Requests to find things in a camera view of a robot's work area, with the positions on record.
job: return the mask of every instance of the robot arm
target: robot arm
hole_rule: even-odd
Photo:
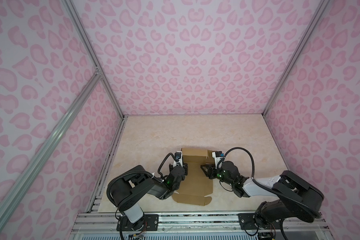
[[[169,156],[173,157],[174,162],[173,165],[169,165],[169,175],[163,176],[160,170]],[[144,221],[144,212],[137,202],[145,194],[164,200],[179,189],[180,182],[188,173],[188,166],[182,160],[182,152],[177,151],[174,156],[172,153],[168,154],[158,168],[158,172],[160,178],[154,177],[153,174],[145,171],[143,166],[138,165],[113,179],[108,185],[108,199],[122,215],[128,217],[135,230],[140,229]]]
[[[233,162],[225,161],[227,153],[224,155],[221,152],[213,152],[215,164],[200,166],[209,179],[216,178],[229,184],[238,197],[279,197],[279,200],[260,204],[254,214],[254,221],[258,227],[266,228],[273,221],[288,217],[297,217],[305,222],[313,222],[315,218],[320,218],[318,210],[324,195],[317,188],[288,170],[274,177],[244,177],[240,175]]]
[[[225,161],[226,155],[234,150],[246,151],[252,161],[252,176],[240,175],[238,168],[231,161]],[[169,156],[174,159],[170,164],[169,175],[163,176],[161,167]],[[218,179],[231,185],[232,191],[238,197],[251,197],[255,195],[277,196],[273,202],[262,202],[254,214],[254,222],[259,228],[266,228],[277,219],[297,217],[305,222],[313,222],[320,218],[318,210],[324,199],[323,194],[314,186],[304,181],[291,171],[284,171],[281,175],[254,179],[254,161],[252,155],[243,148],[236,147],[227,151],[213,152],[215,164],[200,166],[209,179]],[[180,182],[185,179],[188,168],[182,161],[182,152],[175,155],[169,153],[158,168],[160,178],[146,172],[139,165],[113,179],[107,188],[108,199],[128,217],[134,230],[143,226],[144,213],[137,203],[145,194],[151,194],[160,200],[167,199],[179,189]]]

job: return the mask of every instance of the mounting plate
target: mounting plate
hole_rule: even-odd
[[[246,222],[249,222],[249,223],[247,223],[245,225],[245,230],[256,230],[257,229],[257,226],[253,223],[253,214],[238,214],[237,216],[239,217],[239,223],[240,223],[241,230],[244,230],[244,225]],[[278,222],[273,222],[273,226],[275,227],[275,229],[280,229]]]
[[[147,222],[146,231],[157,231],[158,215],[157,214],[145,214],[144,221]],[[120,216],[120,220],[117,223],[117,231],[120,231],[120,223],[122,224],[122,230],[125,232],[135,231],[132,229],[132,224],[128,220],[127,216]]]

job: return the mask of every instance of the flattened cardboard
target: flattened cardboard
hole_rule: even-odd
[[[212,151],[198,148],[182,148],[183,162],[188,164],[188,175],[181,182],[177,193],[172,199],[179,203],[205,206],[212,201],[212,197],[206,197],[213,192],[213,182],[208,179],[201,165],[214,164]]]

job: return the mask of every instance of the wiring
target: wiring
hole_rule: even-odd
[[[121,226],[121,224],[122,224],[122,222],[120,221],[120,230],[119,230],[120,238],[121,238],[121,240],[125,240],[125,238],[124,238],[124,236],[123,236],[123,231],[122,231],[122,226]],[[137,236],[139,236],[140,234],[143,234],[143,235],[144,235],[144,234],[147,232],[146,229],[147,229],[148,223],[147,223],[146,221],[144,221],[143,224],[144,224],[143,230],[142,230],[141,232],[139,232],[139,233],[130,234],[129,237],[128,237],[128,239],[130,239],[131,237],[137,237]]]
[[[273,233],[273,239],[276,238],[276,228],[275,226],[273,225],[273,223],[271,223],[272,227],[273,227],[273,230],[274,230],[274,233]]]
[[[233,190],[225,189],[225,187],[223,187],[223,185],[221,185],[221,181],[219,181],[219,183],[220,183],[220,186],[221,186],[222,188],[224,188],[224,190],[226,190],[226,191],[228,191],[228,192],[233,192]]]
[[[161,170],[161,168],[163,167],[164,162],[169,158],[169,156],[172,156],[173,160],[176,160],[176,159],[175,159],[175,156],[174,156],[173,153],[171,153],[171,152],[168,153],[167,156],[165,156],[164,160],[161,162],[161,164],[160,164],[160,166],[158,167],[158,170],[157,170],[158,174],[160,174],[160,176],[161,176],[162,179],[164,179],[164,178],[167,177],[167,176],[163,176],[163,174],[161,173],[160,170]]]
[[[217,163],[216,169],[219,169],[219,170],[221,169],[221,168],[219,168],[219,166],[220,166],[220,163],[223,162],[223,161],[224,161],[224,158],[221,159],[221,160]]]
[[[152,178],[153,180],[155,180],[155,181],[157,181],[157,182],[161,182],[161,180],[159,180],[157,177],[153,176],[152,173],[147,172],[147,171],[136,170],[136,171],[130,171],[130,172],[123,173],[123,174],[121,174],[120,176],[115,177],[114,179],[112,179],[112,180],[109,182],[108,187],[107,187],[107,191],[106,191],[106,193],[107,193],[107,198],[109,199],[109,201],[110,201],[113,205],[115,205],[115,206],[117,207],[115,201],[113,200],[113,197],[112,197],[111,194],[110,194],[110,189],[111,189],[112,185],[113,185],[115,182],[117,182],[117,181],[119,181],[120,179],[122,179],[123,177],[126,177],[126,176],[128,176],[128,175],[136,175],[136,174],[145,174],[145,175],[148,176],[149,178]]]
[[[292,201],[292,202],[300,205],[300,206],[303,207],[304,209],[308,210],[308,212],[311,212],[311,213],[315,216],[315,218],[321,218],[321,214],[320,214],[318,211],[316,211],[316,210],[308,207],[307,205],[305,205],[305,204],[303,204],[303,203],[301,203],[301,202],[299,202],[299,201],[296,201],[295,199],[292,199],[292,198],[290,198],[290,197],[287,197],[286,195],[284,195],[284,194],[282,194],[282,193],[280,193],[280,192],[274,191],[274,190],[272,190],[272,189],[270,189],[270,188],[268,188],[268,187],[266,187],[266,186],[258,183],[258,182],[256,181],[256,179],[254,178],[254,160],[253,160],[253,156],[251,155],[251,153],[250,153],[247,149],[242,148],[242,147],[234,147],[234,148],[231,148],[230,150],[228,150],[228,151],[225,153],[224,156],[226,157],[229,152],[231,152],[232,150],[235,150],[235,149],[243,150],[243,151],[245,151],[246,153],[248,153],[248,155],[250,156],[251,162],[252,162],[252,174],[251,174],[251,177],[252,177],[253,182],[254,182],[256,185],[258,185],[260,188],[262,188],[262,189],[264,189],[264,190],[266,190],[266,191],[269,191],[270,193],[273,193],[274,195],[278,196],[279,198],[288,199],[288,200],[290,200],[290,201]]]
[[[256,235],[257,232],[259,231],[259,226],[257,226],[257,230],[256,230],[256,232],[255,232],[254,234],[249,234],[249,233],[247,232],[247,230],[245,229],[245,226],[246,226],[248,223],[250,223],[250,222],[251,222],[251,221],[248,221],[248,222],[245,222],[245,223],[244,223],[244,231],[245,231],[246,234],[248,234],[248,235],[250,235],[251,237],[253,237],[253,236]]]
[[[283,222],[284,222],[284,220],[285,220],[285,218],[280,219],[280,222],[279,222],[279,224],[280,224],[280,231],[281,231],[281,234],[283,235],[284,239],[285,239],[285,240],[288,240],[287,236],[285,235],[284,229],[283,229]]]
[[[146,229],[147,229],[148,223],[144,222],[143,224],[144,224],[143,230],[141,230],[141,232],[139,232],[139,233],[128,235],[128,240],[141,239],[145,236],[145,234],[147,233]]]

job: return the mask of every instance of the pink leopard print wall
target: pink leopard print wall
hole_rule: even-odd
[[[0,240],[67,239],[84,212],[119,119],[101,83],[7,223]]]
[[[93,72],[59,0],[0,0],[0,201]]]
[[[360,0],[336,0],[266,118],[292,170],[325,195],[336,240],[360,240]]]
[[[75,0],[125,114],[262,113],[319,0]]]

